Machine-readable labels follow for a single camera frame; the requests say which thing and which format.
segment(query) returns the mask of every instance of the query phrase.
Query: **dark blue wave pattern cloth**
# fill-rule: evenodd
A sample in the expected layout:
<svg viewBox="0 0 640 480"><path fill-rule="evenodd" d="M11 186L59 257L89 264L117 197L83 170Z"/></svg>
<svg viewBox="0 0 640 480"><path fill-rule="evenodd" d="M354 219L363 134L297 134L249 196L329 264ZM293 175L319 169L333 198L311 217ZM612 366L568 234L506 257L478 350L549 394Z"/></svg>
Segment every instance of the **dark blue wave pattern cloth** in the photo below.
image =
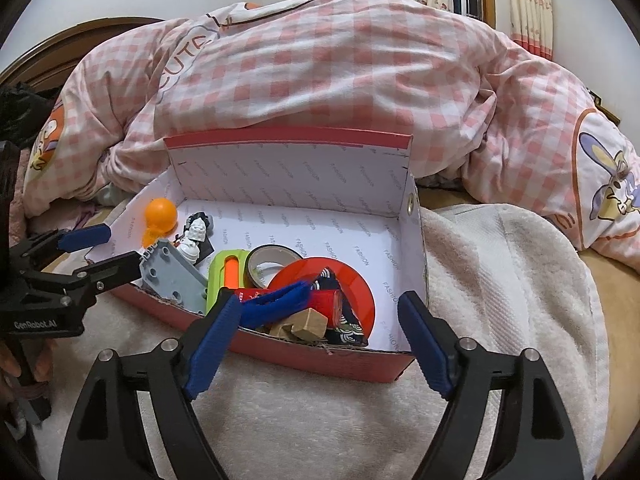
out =
<svg viewBox="0 0 640 480"><path fill-rule="evenodd" d="M340 325L336 328L328 328L324 333L326 342L330 345L367 346L367 336L364 335L358 316L353 311L347 296L335 277L334 272L325 267L311 284L313 290L340 290L342 292L342 317Z"/></svg>

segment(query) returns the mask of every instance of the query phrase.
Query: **wooden block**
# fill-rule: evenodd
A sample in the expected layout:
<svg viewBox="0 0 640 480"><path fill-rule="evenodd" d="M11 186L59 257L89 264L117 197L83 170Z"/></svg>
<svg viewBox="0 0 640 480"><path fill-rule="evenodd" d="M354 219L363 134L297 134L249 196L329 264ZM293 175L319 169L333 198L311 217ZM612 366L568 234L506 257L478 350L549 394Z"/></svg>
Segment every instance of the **wooden block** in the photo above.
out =
<svg viewBox="0 0 640 480"><path fill-rule="evenodd" d="M286 320L275 324L269 330L269 335L272 337L279 337L280 339L286 339L287 341L299 341L297 337L291 334L291 325L286 324Z"/></svg>
<svg viewBox="0 0 640 480"><path fill-rule="evenodd" d="M327 318L317 310L308 308L287 317L283 325L290 325L290 332L294 336L299 337L303 341L313 343L324 337L327 322Z"/></svg>

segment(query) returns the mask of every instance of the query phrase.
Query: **human hand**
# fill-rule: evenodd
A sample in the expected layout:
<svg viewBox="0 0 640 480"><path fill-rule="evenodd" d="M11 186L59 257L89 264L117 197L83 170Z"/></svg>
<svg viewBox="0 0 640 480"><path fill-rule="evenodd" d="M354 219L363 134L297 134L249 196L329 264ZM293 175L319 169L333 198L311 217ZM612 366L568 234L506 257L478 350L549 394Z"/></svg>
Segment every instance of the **human hand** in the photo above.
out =
<svg viewBox="0 0 640 480"><path fill-rule="evenodd" d="M53 375L53 349L55 347L55 340L45 339L40 355L38 355L33 369L33 377L39 383L51 380ZM3 341L0 341L0 369L4 373L13 377L19 377L22 373L20 365L17 363ZM3 404L14 400L11 389L8 384L6 384L5 380L0 381L0 399Z"/></svg>

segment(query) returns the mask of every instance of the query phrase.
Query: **red plastic lid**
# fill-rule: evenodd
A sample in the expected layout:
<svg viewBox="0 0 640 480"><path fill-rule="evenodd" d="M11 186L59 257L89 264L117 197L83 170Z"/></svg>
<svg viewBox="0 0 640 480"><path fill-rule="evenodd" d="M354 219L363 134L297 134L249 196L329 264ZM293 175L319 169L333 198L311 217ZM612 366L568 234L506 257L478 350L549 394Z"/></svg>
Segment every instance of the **red plastic lid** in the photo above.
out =
<svg viewBox="0 0 640 480"><path fill-rule="evenodd" d="M314 280L329 267L340 283L351 308L360 320L365 336L369 337L376 319L376 307L369 285L353 268L332 258L304 258L284 267L271 280L269 288L282 288L299 280Z"/></svg>

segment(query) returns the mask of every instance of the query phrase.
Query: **metal grommet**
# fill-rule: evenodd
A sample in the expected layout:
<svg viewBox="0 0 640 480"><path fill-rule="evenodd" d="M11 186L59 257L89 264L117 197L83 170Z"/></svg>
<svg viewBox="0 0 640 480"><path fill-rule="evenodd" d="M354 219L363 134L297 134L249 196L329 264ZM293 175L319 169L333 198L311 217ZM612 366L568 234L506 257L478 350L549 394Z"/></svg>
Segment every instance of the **metal grommet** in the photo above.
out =
<svg viewBox="0 0 640 480"><path fill-rule="evenodd" d="M176 348L178 348L178 340L174 338L165 339L160 343L160 348L165 352L173 352Z"/></svg>
<svg viewBox="0 0 640 480"><path fill-rule="evenodd" d="M476 348L478 348L478 343L476 342L475 339L471 339L470 337L463 337L460 341L460 348L463 348L465 350L475 350Z"/></svg>
<svg viewBox="0 0 640 480"><path fill-rule="evenodd" d="M411 193L411 195L409 195L409 198L406 201L406 212L409 216L411 216L411 214L414 212L414 206L415 206L415 195Z"/></svg>
<svg viewBox="0 0 640 480"><path fill-rule="evenodd" d="M537 361L540 359L540 352L538 352L535 348L527 348L524 351L524 357L529 361Z"/></svg>
<svg viewBox="0 0 640 480"><path fill-rule="evenodd" d="M110 361L112 357L113 357L113 350L111 350L110 348L102 350L98 354L98 360L100 360L102 362Z"/></svg>

